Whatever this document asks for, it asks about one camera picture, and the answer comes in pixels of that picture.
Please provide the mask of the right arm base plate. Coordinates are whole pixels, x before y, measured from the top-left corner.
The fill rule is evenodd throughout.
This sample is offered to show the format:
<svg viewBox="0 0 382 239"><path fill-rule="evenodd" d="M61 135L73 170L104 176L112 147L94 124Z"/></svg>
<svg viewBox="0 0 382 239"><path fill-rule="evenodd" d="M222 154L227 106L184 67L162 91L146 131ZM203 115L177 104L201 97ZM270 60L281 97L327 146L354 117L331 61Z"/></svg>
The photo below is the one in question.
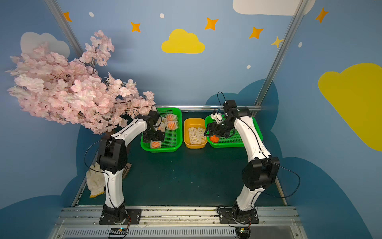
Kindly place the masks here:
<svg viewBox="0 0 382 239"><path fill-rule="evenodd" d="M241 211L236 208L232 209L226 207L218 207L217 213L221 224L259 224L259 217L256 209L252 209L249 211Z"/></svg>

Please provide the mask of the white foam net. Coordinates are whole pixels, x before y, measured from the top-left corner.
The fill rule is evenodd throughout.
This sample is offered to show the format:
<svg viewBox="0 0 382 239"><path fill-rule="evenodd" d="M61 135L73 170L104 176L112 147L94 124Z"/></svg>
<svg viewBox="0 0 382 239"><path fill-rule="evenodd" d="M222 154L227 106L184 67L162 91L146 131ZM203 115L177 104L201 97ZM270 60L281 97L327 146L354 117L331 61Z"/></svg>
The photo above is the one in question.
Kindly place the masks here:
<svg viewBox="0 0 382 239"><path fill-rule="evenodd" d="M188 129L188 132L189 132L190 144L192 145L200 144L198 129L195 127L190 127Z"/></svg>

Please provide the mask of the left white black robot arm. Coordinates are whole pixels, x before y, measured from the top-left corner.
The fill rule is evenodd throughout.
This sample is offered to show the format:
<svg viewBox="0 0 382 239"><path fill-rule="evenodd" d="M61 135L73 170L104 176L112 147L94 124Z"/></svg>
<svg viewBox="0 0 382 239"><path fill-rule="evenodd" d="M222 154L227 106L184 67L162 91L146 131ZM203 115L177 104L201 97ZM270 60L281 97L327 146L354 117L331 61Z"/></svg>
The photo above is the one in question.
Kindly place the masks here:
<svg viewBox="0 0 382 239"><path fill-rule="evenodd" d="M156 130L162 122L160 114L151 110L148 115L137 115L130 124L111 135L103 137L98 149L97 163L105 178L106 199L103 205L101 225L128 224L125 199L122 190L122 173L128 160L130 143L140 134L149 141L164 141L165 133Z"/></svg>

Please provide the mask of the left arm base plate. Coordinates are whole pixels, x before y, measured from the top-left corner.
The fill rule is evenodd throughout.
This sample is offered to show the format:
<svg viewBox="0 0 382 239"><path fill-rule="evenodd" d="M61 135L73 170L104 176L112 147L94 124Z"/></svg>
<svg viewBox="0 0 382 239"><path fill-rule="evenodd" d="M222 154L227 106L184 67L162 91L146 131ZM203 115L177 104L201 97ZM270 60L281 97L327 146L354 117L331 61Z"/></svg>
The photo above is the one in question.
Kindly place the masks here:
<svg viewBox="0 0 382 239"><path fill-rule="evenodd" d="M142 210L141 209L103 209L100 225L138 225L140 222Z"/></svg>

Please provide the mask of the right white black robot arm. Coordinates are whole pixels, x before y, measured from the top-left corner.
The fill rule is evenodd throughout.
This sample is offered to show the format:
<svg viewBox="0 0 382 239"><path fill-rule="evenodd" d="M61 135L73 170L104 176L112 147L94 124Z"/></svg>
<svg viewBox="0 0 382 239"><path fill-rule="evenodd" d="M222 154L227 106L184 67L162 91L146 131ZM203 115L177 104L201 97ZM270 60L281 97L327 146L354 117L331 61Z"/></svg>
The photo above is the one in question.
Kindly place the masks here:
<svg viewBox="0 0 382 239"><path fill-rule="evenodd" d="M232 219L237 224L250 224L257 217L255 203L261 193L274 183L280 161L266 149L257 133L251 112L247 107L238 107L234 100L225 101L224 113L213 111L214 120L206 126L205 137L232 137L232 131L239 133L248 156L248 164L242 170L244 183L236 203L232 207Z"/></svg>

